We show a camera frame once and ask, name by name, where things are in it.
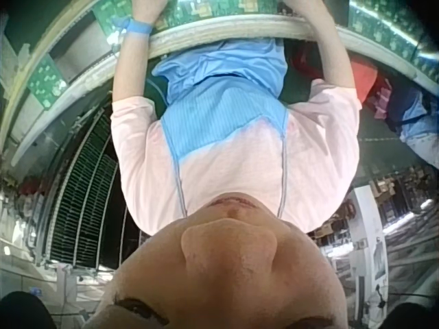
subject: lip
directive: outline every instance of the lip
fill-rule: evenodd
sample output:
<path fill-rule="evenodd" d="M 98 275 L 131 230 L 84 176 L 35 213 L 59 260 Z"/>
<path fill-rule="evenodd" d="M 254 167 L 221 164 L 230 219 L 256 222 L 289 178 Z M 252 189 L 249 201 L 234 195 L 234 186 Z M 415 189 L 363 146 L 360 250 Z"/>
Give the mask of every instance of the lip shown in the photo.
<path fill-rule="evenodd" d="M 240 206 L 243 206 L 244 208 L 252 208 L 252 209 L 258 208 L 252 202 L 242 197 L 222 197 L 221 199 L 215 200 L 207 207 L 219 206 L 219 205 L 229 206 L 231 204 L 236 204 L 236 203 L 238 203 Z"/>

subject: nose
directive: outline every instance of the nose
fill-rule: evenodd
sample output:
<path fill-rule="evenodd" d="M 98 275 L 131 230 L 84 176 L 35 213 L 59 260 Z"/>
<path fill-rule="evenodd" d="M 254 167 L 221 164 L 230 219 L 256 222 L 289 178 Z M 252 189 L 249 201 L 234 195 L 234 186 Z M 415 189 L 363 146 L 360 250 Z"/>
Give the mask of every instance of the nose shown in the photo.
<path fill-rule="evenodd" d="M 220 219 L 187 229 L 181 245 L 188 274 L 204 280 L 236 279 L 270 274 L 277 240 L 267 228 Z"/>

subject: skin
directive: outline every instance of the skin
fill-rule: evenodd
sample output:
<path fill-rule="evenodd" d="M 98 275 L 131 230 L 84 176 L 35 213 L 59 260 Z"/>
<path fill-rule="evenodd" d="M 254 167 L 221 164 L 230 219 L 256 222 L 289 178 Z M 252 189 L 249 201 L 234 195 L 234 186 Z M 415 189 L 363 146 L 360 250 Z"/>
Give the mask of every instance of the skin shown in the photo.
<path fill-rule="evenodd" d="M 133 0 L 153 24 L 167 0 Z M 285 0 L 310 24 L 325 80 L 354 88 L 348 54 L 321 0 Z M 149 36 L 128 33 L 113 101 L 143 96 Z M 136 299 L 166 328 L 347 328 L 346 300 L 308 236 L 249 195 L 221 195 L 162 229 L 117 270 L 87 328 L 163 328 L 115 300 Z"/>
<path fill-rule="evenodd" d="M 215 200 L 133 253 L 97 317 L 118 314 L 117 296 L 147 304 L 166 328 L 312 328 L 293 324 L 316 317 L 347 328 L 340 281 L 306 234 L 248 195 Z M 124 323 L 149 328 L 136 315 Z"/>

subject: green panel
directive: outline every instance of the green panel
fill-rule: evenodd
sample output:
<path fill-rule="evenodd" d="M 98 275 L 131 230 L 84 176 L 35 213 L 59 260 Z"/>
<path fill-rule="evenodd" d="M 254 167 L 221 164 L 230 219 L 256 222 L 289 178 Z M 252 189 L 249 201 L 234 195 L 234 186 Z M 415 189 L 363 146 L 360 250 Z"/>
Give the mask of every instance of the green panel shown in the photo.
<path fill-rule="evenodd" d="M 114 18 L 131 16 L 131 12 L 131 0 L 101 0 L 93 6 L 93 14 L 106 36 L 117 30 Z"/>
<path fill-rule="evenodd" d="M 414 64 L 439 82 L 437 61 L 421 56 L 437 51 L 422 23 L 398 0 L 351 0 L 349 28 Z"/>
<path fill-rule="evenodd" d="M 45 110 L 50 109 L 69 87 L 49 54 L 36 67 L 27 86 Z"/>
<path fill-rule="evenodd" d="M 109 37 L 117 31 L 113 19 L 131 16 L 131 8 L 131 0 L 101 0 L 93 7 L 93 13 Z M 277 14 L 279 11 L 290 13 L 284 5 L 278 8 L 278 4 L 272 0 L 171 0 L 156 23 L 156 32 L 213 17 Z"/>

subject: green circuit board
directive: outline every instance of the green circuit board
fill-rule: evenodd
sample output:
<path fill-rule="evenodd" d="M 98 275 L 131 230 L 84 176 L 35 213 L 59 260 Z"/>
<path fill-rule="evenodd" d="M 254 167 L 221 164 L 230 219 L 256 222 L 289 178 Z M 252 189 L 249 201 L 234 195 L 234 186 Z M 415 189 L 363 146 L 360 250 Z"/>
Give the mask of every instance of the green circuit board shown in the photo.
<path fill-rule="evenodd" d="M 36 67 L 27 86 L 45 110 L 50 109 L 69 87 L 49 54 Z"/>
<path fill-rule="evenodd" d="M 114 18 L 130 16 L 131 0 L 100 0 L 92 8 L 108 42 L 118 47 L 120 31 Z M 187 23 L 242 14 L 294 15 L 274 0 L 170 0 L 153 33 Z M 439 65 L 425 57 L 425 50 L 437 51 L 423 25 L 401 0 L 350 0 L 348 28 L 414 64 L 435 82 Z M 46 55 L 28 83 L 29 89 L 45 109 L 67 89 L 54 61 Z"/>
<path fill-rule="evenodd" d="M 113 19 L 130 16 L 131 8 L 131 0 L 101 0 L 93 7 L 93 13 L 109 37 L 116 31 Z M 213 17 L 279 12 L 291 14 L 283 4 L 273 0 L 170 0 L 156 23 L 155 32 Z"/>
<path fill-rule="evenodd" d="M 437 48 L 423 24 L 401 0 L 351 0 L 349 28 L 411 62 L 439 82 L 439 65 L 423 57 Z"/>

